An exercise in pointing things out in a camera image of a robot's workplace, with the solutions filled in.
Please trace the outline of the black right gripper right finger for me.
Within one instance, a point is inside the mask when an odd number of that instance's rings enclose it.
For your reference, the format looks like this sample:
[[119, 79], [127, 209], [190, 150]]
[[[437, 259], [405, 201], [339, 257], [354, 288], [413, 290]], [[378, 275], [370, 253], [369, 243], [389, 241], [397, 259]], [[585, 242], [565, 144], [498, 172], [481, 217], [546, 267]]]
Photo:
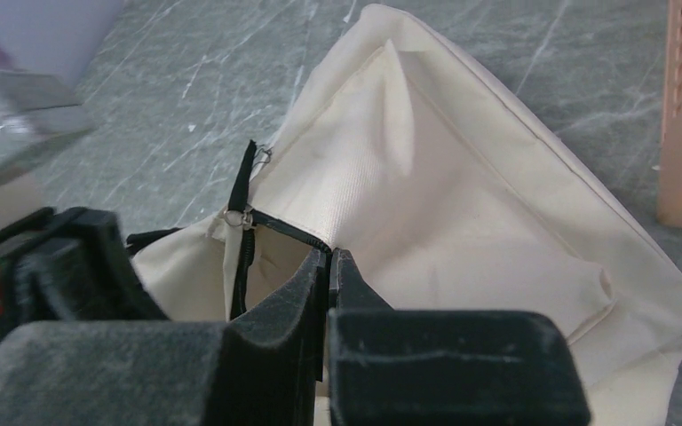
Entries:
[[334, 425], [591, 422], [566, 341], [541, 314], [396, 310], [342, 249], [329, 293]]

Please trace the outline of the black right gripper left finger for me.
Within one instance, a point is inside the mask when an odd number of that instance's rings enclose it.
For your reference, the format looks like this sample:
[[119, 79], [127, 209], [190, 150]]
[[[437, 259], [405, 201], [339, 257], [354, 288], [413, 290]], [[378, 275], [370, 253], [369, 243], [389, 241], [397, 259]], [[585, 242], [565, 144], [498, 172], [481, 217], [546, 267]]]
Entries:
[[41, 321], [0, 343], [0, 425], [309, 425], [329, 257], [230, 322]]

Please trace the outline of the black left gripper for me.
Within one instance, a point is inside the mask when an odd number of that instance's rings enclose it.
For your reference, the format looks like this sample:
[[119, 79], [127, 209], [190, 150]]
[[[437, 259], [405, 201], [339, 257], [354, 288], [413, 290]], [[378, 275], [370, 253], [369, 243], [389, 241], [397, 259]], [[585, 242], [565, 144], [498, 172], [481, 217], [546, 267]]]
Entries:
[[131, 259], [167, 235], [123, 237], [116, 213], [41, 208], [0, 229], [0, 342], [41, 320], [166, 320]]

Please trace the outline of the beige canvas backpack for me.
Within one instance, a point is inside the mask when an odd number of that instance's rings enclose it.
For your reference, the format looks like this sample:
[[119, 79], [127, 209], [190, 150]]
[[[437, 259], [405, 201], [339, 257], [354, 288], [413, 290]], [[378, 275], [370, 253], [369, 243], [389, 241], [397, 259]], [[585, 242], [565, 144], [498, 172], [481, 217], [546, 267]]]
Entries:
[[411, 14], [362, 10], [248, 180], [245, 207], [133, 258], [171, 319], [227, 317], [248, 229], [251, 305], [315, 238], [349, 250], [395, 308], [549, 317], [594, 424], [666, 422], [682, 360], [682, 273], [509, 90]]

